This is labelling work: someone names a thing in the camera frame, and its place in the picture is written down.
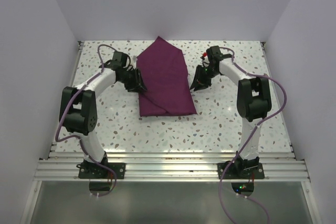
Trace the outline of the purple cloth mat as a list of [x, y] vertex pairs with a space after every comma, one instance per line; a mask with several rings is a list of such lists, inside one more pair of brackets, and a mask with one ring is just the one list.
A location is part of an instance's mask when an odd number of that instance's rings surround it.
[[136, 66], [147, 90], [139, 94], [140, 116], [196, 114], [183, 53], [161, 37], [138, 57]]

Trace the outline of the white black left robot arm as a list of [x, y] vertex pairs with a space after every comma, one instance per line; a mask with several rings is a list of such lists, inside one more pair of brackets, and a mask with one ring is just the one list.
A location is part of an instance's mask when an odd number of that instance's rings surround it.
[[55, 141], [78, 139], [84, 160], [92, 163], [90, 171], [97, 178], [107, 176], [109, 165], [104, 162], [106, 152], [95, 133], [98, 123], [96, 100], [116, 82], [122, 83], [128, 92], [141, 93], [147, 90], [141, 71], [132, 65], [130, 56], [115, 51], [112, 59], [102, 63], [98, 72], [75, 87], [65, 87], [61, 95]]

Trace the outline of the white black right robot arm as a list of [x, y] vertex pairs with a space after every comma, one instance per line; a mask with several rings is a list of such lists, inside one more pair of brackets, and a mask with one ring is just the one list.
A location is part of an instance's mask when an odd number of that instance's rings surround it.
[[237, 85], [237, 111], [242, 118], [241, 142], [232, 161], [219, 163], [219, 177], [225, 179], [247, 178], [256, 175], [264, 178], [259, 162], [259, 139], [262, 120], [272, 108], [269, 81], [254, 77], [234, 63], [234, 52], [223, 53], [223, 47], [212, 46], [201, 56], [202, 64], [195, 70], [190, 89], [204, 90], [212, 85], [216, 76], [226, 76]]

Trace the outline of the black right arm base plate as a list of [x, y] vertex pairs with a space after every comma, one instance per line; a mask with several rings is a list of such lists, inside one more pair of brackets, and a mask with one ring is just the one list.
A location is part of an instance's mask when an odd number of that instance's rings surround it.
[[231, 164], [225, 172], [223, 179], [265, 179], [265, 173], [262, 163], [255, 167], [238, 168]]

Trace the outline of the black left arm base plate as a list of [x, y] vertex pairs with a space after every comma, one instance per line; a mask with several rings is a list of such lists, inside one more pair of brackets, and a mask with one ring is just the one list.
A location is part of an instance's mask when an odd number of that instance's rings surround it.
[[82, 162], [76, 167], [79, 169], [78, 178], [80, 179], [124, 179], [126, 171], [126, 163], [107, 163], [106, 167], [109, 169], [90, 162]]

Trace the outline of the aluminium frame rail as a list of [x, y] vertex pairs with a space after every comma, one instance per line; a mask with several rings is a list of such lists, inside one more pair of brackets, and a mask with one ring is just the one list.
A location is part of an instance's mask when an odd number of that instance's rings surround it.
[[[223, 153], [126, 153], [108, 152], [112, 163], [125, 163], [125, 182], [216, 182], [217, 163], [231, 160], [233, 152]], [[308, 169], [294, 153], [267, 153], [259, 155], [263, 164], [265, 182], [308, 182]], [[48, 159], [38, 162], [34, 180], [78, 180], [83, 155], [75, 152], [51, 152]]]

